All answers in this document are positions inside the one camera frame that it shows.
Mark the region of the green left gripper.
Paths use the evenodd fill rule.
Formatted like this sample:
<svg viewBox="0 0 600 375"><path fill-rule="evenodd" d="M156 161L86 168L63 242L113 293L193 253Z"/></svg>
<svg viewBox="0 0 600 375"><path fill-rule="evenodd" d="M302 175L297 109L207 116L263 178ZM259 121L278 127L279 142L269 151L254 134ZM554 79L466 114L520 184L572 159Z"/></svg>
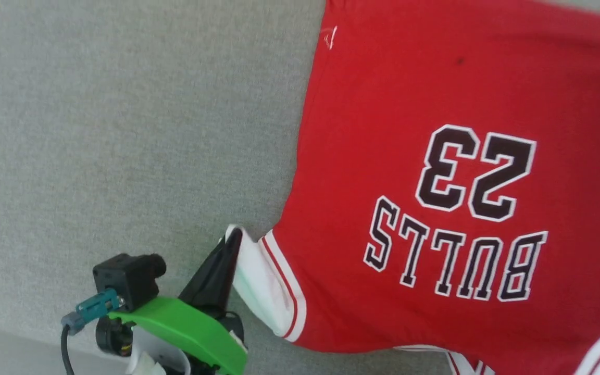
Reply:
<svg viewBox="0 0 600 375"><path fill-rule="evenodd" d="M248 352L237 327L221 322L243 233L224 235L176 297L159 296L98 320L98 349L127 360L126 374L243 374Z"/></svg>

